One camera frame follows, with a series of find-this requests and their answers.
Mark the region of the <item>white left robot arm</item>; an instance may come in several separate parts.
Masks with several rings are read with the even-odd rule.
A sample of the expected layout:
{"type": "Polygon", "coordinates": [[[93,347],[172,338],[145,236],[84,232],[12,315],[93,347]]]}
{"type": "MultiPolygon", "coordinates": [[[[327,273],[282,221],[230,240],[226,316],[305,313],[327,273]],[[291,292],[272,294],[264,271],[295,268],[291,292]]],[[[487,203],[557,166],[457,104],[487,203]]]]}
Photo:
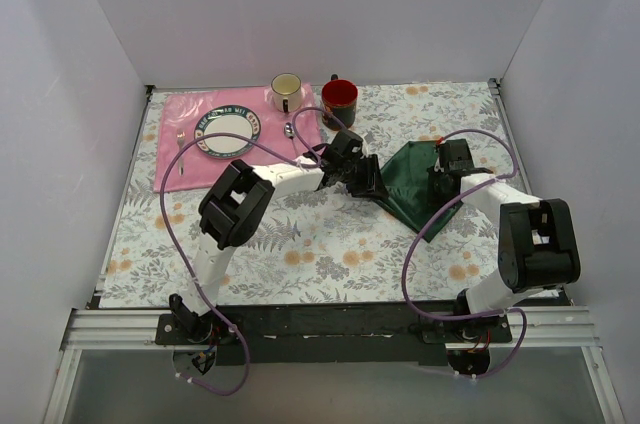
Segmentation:
{"type": "Polygon", "coordinates": [[[191,282],[173,294],[169,307],[176,327],[193,344],[208,341],[215,320],[221,282],[235,251],[258,230],[271,201],[300,192],[315,192],[338,183],[354,198],[384,201],[389,197],[378,157],[364,150],[363,139],[340,131],[329,143],[308,147],[291,159],[260,144],[278,162],[251,166],[235,159],[224,169],[199,204],[199,247],[193,261],[185,259],[191,282]]]}

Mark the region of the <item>dark green cloth napkin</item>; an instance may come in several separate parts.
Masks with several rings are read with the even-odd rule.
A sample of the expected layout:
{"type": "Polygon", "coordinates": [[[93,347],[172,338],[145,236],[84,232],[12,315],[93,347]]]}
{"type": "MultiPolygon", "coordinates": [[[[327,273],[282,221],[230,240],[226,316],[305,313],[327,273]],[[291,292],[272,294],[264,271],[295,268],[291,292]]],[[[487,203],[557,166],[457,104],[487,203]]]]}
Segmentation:
{"type": "Polygon", "coordinates": [[[419,232],[441,208],[427,204],[428,169],[438,163],[435,141],[410,141],[381,168],[389,197],[378,203],[404,225],[419,232]]]}

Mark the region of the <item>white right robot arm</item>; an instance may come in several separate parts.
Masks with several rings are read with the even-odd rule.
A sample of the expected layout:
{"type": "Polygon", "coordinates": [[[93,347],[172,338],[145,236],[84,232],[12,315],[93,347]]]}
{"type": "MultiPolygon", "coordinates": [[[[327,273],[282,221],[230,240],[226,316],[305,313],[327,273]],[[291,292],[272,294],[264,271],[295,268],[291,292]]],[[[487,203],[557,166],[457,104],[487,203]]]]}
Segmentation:
{"type": "Polygon", "coordinates": [[[564,200],[526,194],[476,166],[464,139],[438,142],[436,152],[429,170],[428,202],[472,205],[498,232],[497,269],[461,291],[454,306],[453,331],[471,342],[488,330],[490,312],[576,282],[580,258],[564,200]]]}

